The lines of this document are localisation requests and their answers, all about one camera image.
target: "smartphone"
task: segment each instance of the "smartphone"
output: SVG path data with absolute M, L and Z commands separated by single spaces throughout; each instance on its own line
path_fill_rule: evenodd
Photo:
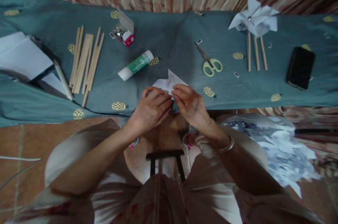
M 309 86 L 315 54 L 301 47 L 295 47 L 289 65 L 286 82 L 293 87 L 306 90 Z

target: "scissor handle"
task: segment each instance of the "scissor handle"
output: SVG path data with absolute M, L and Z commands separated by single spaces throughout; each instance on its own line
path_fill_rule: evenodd
M 220 72 L 223 70 L 222 63 L 217 59 L 210 59 L 210 64 L 212 65 L 213 70 L 215 70 L 216 72 Z
M 215 71 L 216 72 L 220 72 L 223 70 L 223 66 L 222 66 L 222 63 L 219 61 L 219 60 L 216 60 L 216 59 L 210 59 L 210 64 L 208 62 L 205 62 L 203 63 L 203 73 L 206 75 L 206 76 L 209 76 L 209 77 L 212 77 L 214 76 L 215 74 Z M 210 70 L 210 74 L 206 72 L 206 68 L 208 68 Z

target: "hand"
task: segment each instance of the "hand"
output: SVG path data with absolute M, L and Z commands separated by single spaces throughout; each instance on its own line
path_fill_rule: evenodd
M 171 93 L 183 117 L 200 132 L 203 131 L 213 121 L 207 113 L 203 97 L 190 86 L 176 84 L 173 88 Z
M 133 115 L 124 127 L 138 137 L 161 124 L 171 110 L 172 103 L 171 95 L 165 94 L 164 90 L 148 87 L 143 90 Z

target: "silver bangle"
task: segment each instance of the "silver bangle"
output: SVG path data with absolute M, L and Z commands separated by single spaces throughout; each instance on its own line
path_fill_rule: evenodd
M 217 153 L 225 153 L 225 152 L 228 152 L 230 151 L 233 146 L 235 145 L 235 141 L 233 140 L 233 138 L 229 135 L 230 137 L 230 143 L 228 146 L 226 146 L 225 148 L 221 148 L 221 149 L 214 149 Z

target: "yellow-green scissors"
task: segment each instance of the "yellow-green scissors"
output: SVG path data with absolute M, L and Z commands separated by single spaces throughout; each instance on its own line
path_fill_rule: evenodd
M 209 57 L 207 57 L 205 55 L 205 53 L 202 51 L 202 49 L 200 48 L 200 46 L 198 45 L 199 43 L 201 43 L 202 40 L 199 40 L 198 42 L 195 42 L 198 50 L 200 50 L 200 53 L 202 54 L 203 58 L 204 58 L 204 63 L 203 63 L 203 73 L 206 75 L 206 76 L 209 76 L 209 77 L 212 77 L 214 76 L 215 74 L 215 71 L 216 72 L 220 72 L 222 71 L 223 69 L 223 66 L 222 66 L 222 63 L 219 61 L 219 60 L 216 60 L 216 59 L 209 59 Z M 205 69 L 208 68 L 211 72 L 211 74 L 208 74 Z

